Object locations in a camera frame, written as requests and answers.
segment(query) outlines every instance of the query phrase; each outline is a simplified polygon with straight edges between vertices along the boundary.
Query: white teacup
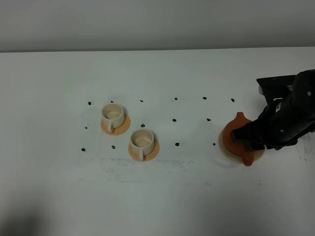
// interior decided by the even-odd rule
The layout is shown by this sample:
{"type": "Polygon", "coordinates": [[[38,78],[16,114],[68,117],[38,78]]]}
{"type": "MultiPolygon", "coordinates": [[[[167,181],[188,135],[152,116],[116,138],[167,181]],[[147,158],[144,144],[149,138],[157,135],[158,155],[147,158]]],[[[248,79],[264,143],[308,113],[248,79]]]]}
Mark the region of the white teacup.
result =
{"type": "Polygon", "coordinates": [[[139,155],[139,160],[143,161],[144,156],[154,149],[154,136],[148,129],[139,129],[132,133],[130,137],[131,149],[139,155]]]}
{"type": "Polygon", "coordinates": [[[107,126],[109,133],[112,133],[114,128],[121,126],[125,121],[125,114],[121,105],[109,103],[103,106],[102,121],[107,126]]]}

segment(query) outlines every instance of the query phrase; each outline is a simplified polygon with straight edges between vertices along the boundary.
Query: table surface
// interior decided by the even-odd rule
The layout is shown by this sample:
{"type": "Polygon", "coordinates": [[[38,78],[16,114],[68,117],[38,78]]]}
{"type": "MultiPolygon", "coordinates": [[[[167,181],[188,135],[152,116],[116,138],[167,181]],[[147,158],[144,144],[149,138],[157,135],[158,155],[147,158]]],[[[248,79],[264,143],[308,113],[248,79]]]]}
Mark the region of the table surface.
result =
{"type": "Polygon", "coordinates": [[[257,78],[314,58],[314,47],[0,54],[1,220],[37,209],[54,236],[314,235],[314,133],[250,167],[217,145],[237,112],[254,120],[266,106],[257,78]],[[100,128],[110,101],[130,116],[123,135],[100,128]],[[149,162],[127,150],[141,124],[160,143],[149,162]]]}

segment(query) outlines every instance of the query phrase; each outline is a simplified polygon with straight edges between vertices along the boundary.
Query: white table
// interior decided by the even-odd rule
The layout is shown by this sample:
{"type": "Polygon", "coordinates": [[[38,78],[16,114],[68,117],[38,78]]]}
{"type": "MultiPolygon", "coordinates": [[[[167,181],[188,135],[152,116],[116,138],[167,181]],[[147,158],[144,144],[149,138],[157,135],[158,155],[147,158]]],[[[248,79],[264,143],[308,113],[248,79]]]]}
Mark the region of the white table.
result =
{"type": "Polygon", "coordinates": [[[257,78],[314,61],[314,47],[0,54],[1,219],[38,205],[52,236],[314,235],[314,134],[250,167],[213,146],[266,106],[257,78]],[[120,136],[100,128],[111,100],[131,119],[120,136]],[[141,124],[160,143],[144,163],[127,150],[141,124]]]}

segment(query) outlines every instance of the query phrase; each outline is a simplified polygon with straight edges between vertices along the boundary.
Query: white wall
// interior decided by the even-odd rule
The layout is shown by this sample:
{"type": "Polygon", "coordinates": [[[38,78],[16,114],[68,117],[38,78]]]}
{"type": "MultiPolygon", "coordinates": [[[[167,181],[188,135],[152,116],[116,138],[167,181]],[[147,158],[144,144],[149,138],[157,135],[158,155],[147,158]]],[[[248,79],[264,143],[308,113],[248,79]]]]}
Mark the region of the white wall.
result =
{"type": "Polygon", "coordinates": [[[2,0],[0,51],[315,45],[313,0],[2,0]]]}

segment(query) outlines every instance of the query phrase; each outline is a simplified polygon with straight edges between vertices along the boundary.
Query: cup handle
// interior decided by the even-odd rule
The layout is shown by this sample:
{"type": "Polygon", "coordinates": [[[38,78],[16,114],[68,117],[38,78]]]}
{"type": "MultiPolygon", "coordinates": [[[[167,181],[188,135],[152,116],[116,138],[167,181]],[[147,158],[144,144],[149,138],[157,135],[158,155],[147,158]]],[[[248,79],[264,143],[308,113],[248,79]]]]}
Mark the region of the cup handle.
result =
{"type": "Polygon", "coordinates": [[[113,122],[111,120],[108,122],[107,131],[109,133],[113,132],[113,122]]]}
{"type": "Polygon", "coordinates": [[[139,151],[139,161],[143,161],[143,160],[144,160],[143,149],[140,149],[140,151],[139,151]]]}

